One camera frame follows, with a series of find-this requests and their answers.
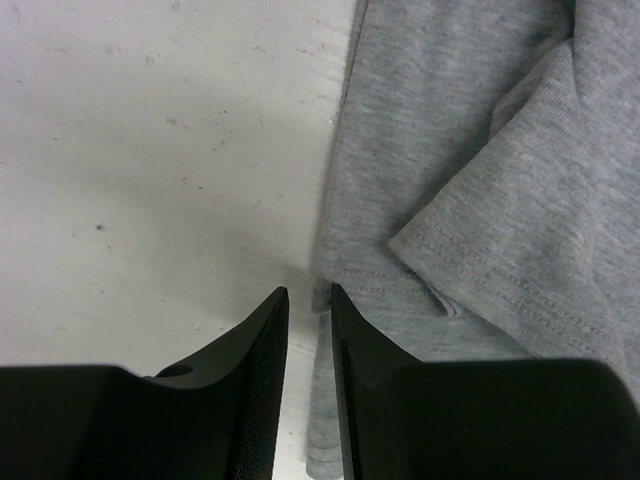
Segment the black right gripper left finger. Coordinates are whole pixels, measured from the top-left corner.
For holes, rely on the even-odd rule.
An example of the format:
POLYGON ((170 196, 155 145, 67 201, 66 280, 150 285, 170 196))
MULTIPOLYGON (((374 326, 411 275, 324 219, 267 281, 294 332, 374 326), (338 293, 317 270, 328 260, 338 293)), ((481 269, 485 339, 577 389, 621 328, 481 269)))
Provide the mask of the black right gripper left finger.
POLYGON ((270 478, 288 326, 279 287, 154 376, 114 365, 3 368, 2 477, 270 478))

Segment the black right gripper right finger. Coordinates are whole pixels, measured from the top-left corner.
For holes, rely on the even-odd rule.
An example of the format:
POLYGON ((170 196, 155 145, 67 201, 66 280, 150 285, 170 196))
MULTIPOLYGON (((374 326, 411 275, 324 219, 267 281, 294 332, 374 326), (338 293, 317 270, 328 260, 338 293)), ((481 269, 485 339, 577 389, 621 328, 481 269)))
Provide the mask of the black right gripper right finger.
POLYGON ((585 359, 423 362, 331 288, 348 479, 635 479, 639 412, 585 359))

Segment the grey tank top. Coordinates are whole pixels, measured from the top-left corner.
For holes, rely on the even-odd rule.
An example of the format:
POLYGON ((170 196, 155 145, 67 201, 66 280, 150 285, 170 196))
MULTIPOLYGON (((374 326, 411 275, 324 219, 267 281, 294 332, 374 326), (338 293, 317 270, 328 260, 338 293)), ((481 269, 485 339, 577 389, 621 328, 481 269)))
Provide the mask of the grey tank top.
POLYGON ((422 360, 639 388, 639 5, 361 1, 323 203, 307 472, 343 474, 330 287, 422 360))

